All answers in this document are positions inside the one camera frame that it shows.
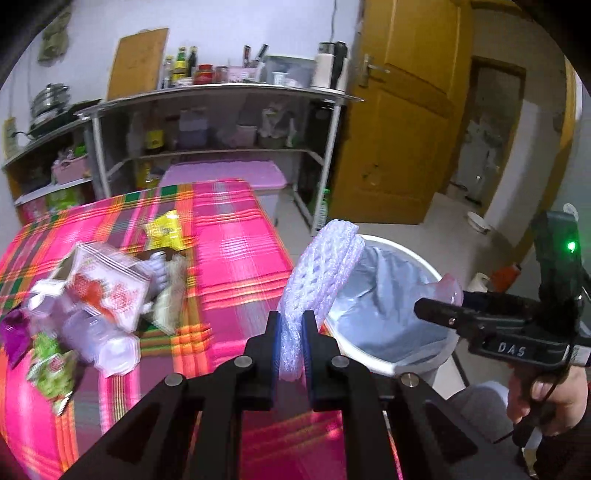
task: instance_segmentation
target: white wall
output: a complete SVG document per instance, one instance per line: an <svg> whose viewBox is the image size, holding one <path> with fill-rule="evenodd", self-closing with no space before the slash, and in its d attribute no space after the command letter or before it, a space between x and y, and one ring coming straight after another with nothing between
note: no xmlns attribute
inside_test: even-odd
<svg viewBox="0 0 591 480"><path fill-rule="evenodd" d="M476 84L478 113L487 113L487 119L506 140L519 108L519 77L499 70L482 68Z"/></svg>
<svg viewBox="0 0 591 480"><path fill-rule="evenodd" d="M359 2L337 0L335 41L352 44ZM167 53L196 45L200 63L240 64L245 44L254 56L263 43L268 53L313 58L330 38L332 12L333 0L74 0L66 55L40 66L38 35L0 89L0 119L11 114L17 129L28 131L31 99L48 83L69 85L72 102L104 98L119 39L139 30L168 27ZM27 143L22 135L18 140ZM20 227L3 174L0 218L1 253Z"/></svg>
<svg viewBox="0 0 591 480"><path fill-rule="evenodd" d="M591 96L577 77L576 128L569 162L552 210L562 211L571 203L579 213L579 237L583 266L591 273ZM538 299L540 266L531 248L521 264L522 271L510 293ZM591 327L591 305L586 301L583 321Z"/></svg>
<svg viewBox="0 0 591 480"><path fill-rule="evenodd" d="M536 23L503 12L474 10L473 54L526 69L525 94L511 154L485 219L516 245L535 212L560 134L553 117L566 98L564 56Z"/></svg>

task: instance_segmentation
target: gray pants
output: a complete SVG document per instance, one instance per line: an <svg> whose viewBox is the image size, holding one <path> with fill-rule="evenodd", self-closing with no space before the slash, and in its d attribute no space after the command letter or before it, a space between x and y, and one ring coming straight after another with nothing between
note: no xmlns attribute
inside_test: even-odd
<svg viewBox="0 0 591 480"><path fill-rule="evenodd" d="M497 382L471 385L448 399L462 416L485 438L494 442L513 429L513 423L506 414L509 390ZM536 429L526 448L536 448L541 441L541 432ZM503 456L514 459L519 448L511 437L496 445Z"/></svg>

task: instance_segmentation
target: purple wrapper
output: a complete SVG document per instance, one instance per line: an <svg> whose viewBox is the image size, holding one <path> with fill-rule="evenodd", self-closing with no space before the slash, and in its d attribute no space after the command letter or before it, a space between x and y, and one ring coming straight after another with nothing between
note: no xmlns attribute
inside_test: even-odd
<svg viewBox="0 0 591 480"><path fill-rule="evenodd" d="M28 326L29 320L22 314L20 306L8 312L0 323L0 340L11 368L21 361L31 347Z"/></svg>

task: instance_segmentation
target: human hand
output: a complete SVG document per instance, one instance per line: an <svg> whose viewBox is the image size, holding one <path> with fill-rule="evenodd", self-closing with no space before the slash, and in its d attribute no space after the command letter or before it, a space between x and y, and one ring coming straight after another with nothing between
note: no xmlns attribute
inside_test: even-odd
<svg viewBox="0 0 591 480"><path fill-rule="evenodd" d="M555 378L540 376L531 383L529 395L524 395L521 385L522 379L531 375L532 369L527 367L514 368L514 373L509 380L509 400L507 416L513 423L519 423L531 410L530 399L542 401ZM540 429L546 436L555 436L564 433L576 426L587 408L587 376L583 367L570 367L568 375L563 378L547 401L556 405L556 416Z"/></svg>

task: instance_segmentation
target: pink plastic lid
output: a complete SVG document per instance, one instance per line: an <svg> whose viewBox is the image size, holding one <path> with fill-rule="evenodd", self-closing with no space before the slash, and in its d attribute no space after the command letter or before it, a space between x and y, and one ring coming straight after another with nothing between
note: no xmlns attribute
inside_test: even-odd
<svg viewBox="0 0 591 480"><path fill-rule="evenodd" d="M171 166L161 187L210 180L246 180L253 190L280 190L287 182L271 160L179 163Z"/></svg>

